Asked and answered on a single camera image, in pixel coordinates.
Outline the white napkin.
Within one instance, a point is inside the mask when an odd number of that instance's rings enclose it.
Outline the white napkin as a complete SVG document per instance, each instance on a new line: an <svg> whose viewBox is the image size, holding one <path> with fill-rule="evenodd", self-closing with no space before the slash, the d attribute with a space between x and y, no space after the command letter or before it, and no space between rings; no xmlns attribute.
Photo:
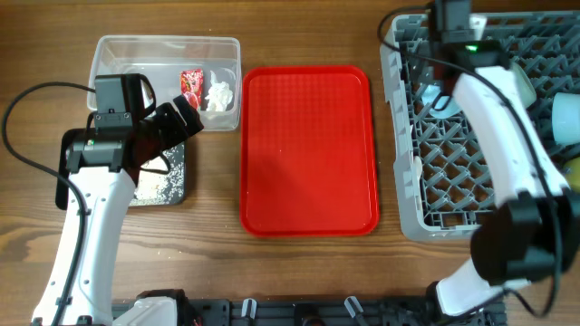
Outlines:
<svg viewBox="0 0 580 326"><path fill-rule="evenodd" d="M211 71L210 87L208 89L208 95L205 98L207 101L206 110L224 112L232 102L233 97L234 92L231 91L229 84L226 81L219 81L216 74Z"/></svg>

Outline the red snack wrapper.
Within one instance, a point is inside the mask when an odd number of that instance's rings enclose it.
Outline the red snack wrapper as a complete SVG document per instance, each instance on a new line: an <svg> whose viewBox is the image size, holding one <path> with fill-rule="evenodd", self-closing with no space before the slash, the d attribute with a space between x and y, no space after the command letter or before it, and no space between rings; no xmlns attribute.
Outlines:
<svg viewBox="0 0 580 326"><path fill-rule="evenodd" d="M198 110L202 104L204 72L202 69L183 71L179 76L180 89L189 105Z"/></svg>

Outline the light blue plate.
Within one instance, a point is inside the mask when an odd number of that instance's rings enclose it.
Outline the light blue plate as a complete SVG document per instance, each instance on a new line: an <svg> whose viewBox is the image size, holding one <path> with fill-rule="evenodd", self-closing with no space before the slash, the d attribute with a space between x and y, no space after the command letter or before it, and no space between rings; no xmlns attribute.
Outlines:
<svg viewBox="0 0 580 326"><path fill-rule="evenodd" d="M429 114L436 119L447 119L460 113L459 105L448 95L444 95L437 85L427 85L420 96L423 105L430 108Z"/></svg>

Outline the green bowl with rice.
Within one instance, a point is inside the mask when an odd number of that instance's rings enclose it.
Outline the green bowl with rice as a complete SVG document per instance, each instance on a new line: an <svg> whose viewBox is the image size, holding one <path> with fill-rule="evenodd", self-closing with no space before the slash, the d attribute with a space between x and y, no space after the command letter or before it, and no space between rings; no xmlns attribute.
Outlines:
<svg viewBox="0 0 580 326"><path fill-rule="evenodd" d="M522 102L522 106L525 109L528 109L537 101L537 92L530 79L524 72L523 68L519 64L512 62L510 70L516 77L517 91L519 99Z"/></svg>

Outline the light blue bowl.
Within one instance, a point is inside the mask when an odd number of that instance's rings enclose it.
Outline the light blue bowl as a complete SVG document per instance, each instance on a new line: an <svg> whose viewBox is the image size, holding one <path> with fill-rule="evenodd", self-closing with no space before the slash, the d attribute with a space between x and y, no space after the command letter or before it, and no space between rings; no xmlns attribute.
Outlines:
<svg viewBox="0 0 580 326"><path fill-rule="evenodd" d="M568 146L579 142L580 100L578 94L559 92L552 106L552 131L555 142Z"/></svg>

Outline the yellow plastic cup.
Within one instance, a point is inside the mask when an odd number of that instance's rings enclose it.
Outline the yellow plastic cup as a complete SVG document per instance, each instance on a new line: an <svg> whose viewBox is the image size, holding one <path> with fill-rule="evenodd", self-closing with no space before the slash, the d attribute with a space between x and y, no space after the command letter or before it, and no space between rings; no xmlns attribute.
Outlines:
<svg viewBox="0 0 580 326"><path fill-rule="evenodd" d="M573 158L564 164L564 176L568 185L576 192L580 192L580 158Z"/></svg>

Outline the white plastic fork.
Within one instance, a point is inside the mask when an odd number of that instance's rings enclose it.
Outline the white plastic fork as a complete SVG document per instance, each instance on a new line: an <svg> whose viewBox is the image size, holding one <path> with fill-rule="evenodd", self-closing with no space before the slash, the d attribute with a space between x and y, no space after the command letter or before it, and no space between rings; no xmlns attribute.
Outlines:
<svg viewBox="0 0 580 326"><path fill-rule="evenodd" d="M419 157L419 156L413 157L412 167L413 167L413 171L415 173L417 183L420 184L421 177L423 174L423 163L422 163L421 157Z"/></svg>

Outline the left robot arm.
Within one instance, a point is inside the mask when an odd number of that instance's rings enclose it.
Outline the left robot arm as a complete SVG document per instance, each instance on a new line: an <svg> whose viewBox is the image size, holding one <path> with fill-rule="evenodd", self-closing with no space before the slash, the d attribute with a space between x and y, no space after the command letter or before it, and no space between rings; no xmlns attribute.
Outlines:
<svg viewBox="0 0 580 326"><path fill-rule="evenodd" d="M66 217L53 269L33 325L110 325L121 227L144 164L202 131L182 94L145 102L151 87L138 73L99 75L96 109L63 146Z"/></svg>

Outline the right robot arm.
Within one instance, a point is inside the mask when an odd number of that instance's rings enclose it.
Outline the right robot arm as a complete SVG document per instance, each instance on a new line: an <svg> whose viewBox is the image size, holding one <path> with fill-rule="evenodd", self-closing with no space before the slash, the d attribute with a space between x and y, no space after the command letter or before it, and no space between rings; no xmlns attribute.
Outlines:
<svg viewBox="0 0 580 326"><path fill-rule="evenodd" d="M462 319L531 283L551 278L539 317L549 314L561 276L579 249L579 195L546 154L518 95L508 54L479 40L468 1L430 5L436 78L475 132L494 188L495 211L470 240L470 258L439 281L444 321Z"/></svg>

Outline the grey dishwasher rack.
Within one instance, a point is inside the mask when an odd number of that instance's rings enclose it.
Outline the grey dishwasher rack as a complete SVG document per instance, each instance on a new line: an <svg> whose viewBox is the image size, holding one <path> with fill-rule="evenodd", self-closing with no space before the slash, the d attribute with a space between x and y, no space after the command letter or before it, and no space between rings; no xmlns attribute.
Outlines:
<svg viewBox="0 0 580 326"><path fill-rule="evenodd" d="M536 90L528 110L546 148L559 165L579 155L577 145L558 145L551 130L554 96L579 92L579 13L527 12L487 15L484 38L498 40ZM410 61L380 49L385 100L395 138L393 164L401 231L413 241L459 240L492 213L494 191L476 136L462 113L436 119L423 105L427 85L415 82ZM412 167L421 157L417 183Z"/></svg>

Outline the clear plastic bin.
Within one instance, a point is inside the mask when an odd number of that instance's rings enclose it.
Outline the clear plastic bin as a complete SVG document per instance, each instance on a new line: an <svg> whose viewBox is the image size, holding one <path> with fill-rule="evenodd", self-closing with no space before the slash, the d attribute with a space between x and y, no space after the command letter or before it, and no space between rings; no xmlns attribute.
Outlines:
<svg viewBox="0 0 580 326"><path fill-rule="evenodd" d="M237 128L241 111L241 45L233 37L176 35L105 35L96 47L89 86L105 74L140 73L145 75L158 102L181 94L180 73L202 69L202 104L198 109L205 131L232 131ZM224 112L207 111L210 72L227 82L234 97Z"/></svg>

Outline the spilled rice pile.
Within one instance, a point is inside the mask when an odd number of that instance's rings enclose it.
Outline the spilled rice pile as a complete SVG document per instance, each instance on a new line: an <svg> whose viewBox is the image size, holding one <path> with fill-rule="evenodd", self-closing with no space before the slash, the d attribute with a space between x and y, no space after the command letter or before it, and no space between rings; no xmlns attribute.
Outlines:
<svg viewBox="0 0 580 326"><path fill-rule="evenodd" d="M145 169L165 170L168 174L141 171L130 206L165 206L180 203L185 196L186 188L185 153L184 143L163 152L170 163L170 169L167 169L162 158L155 158L144 164L142 167Z"/></svg>

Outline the black plastic tray bin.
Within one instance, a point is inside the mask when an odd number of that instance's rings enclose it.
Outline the black plastic tray bin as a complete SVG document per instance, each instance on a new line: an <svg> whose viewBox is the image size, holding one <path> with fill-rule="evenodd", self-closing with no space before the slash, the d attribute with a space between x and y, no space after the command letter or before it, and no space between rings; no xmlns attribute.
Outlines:
<svg viewBox="0 0 580 326"><path fill-rule="evenodd" d="M70 129L62 137L58 172L68 177L66 169L66 151L74 138L82 133L82 129ZM167 175L141 171L139 183L130 202L130 206L165 206L182 202L186 193L186 145L181 143L173 149L163 151L170 163ZM142 166L144 169L166 169L162 158L155 158ZM55 204L59 209L67 207L68 190L65 184L57 180L55 189Z"/></svg>

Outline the red serving tray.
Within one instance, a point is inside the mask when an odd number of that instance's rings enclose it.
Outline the red serving tray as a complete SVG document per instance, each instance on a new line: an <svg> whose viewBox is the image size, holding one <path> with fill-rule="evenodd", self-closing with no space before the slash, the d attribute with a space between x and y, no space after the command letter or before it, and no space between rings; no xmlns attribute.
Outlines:
<svg viewBox="0 0 580 326"><path fill-rule="evenodd" d="M258 237L366 235L379 222L370 83L353 65L243 80L239 219Z"/></svg>

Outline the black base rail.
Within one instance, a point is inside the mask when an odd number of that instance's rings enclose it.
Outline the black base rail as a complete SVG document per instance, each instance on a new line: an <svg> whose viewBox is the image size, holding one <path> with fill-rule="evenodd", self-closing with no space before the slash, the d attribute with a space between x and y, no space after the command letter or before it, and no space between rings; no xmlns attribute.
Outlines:
<svg viewBox="0 0 580 326"><path fill-rule="evenodd" d="M244 317L243 303L219 300L192 300L190 304L201 316L203 325L303 325L316 318L325 325L355 325L357 320L343 301L266 301L259 302L253 318ZM429 308L420 296L361 300L362 317L368 325L425 325ZM461 325L507 326L503 302L491 303L484 310L461 321Z"/></svg>

